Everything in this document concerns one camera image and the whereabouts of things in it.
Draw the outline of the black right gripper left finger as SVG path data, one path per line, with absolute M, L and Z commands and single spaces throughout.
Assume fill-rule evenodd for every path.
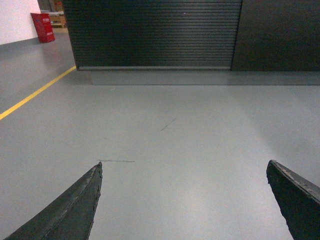
M 99 162 L 7 240 L 87 240 L 101 196 Z

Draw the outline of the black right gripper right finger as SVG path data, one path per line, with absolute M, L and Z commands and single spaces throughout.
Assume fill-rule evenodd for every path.
M 275 160 L 266 177 L 294 240 L 320 238 L 320 188 Z

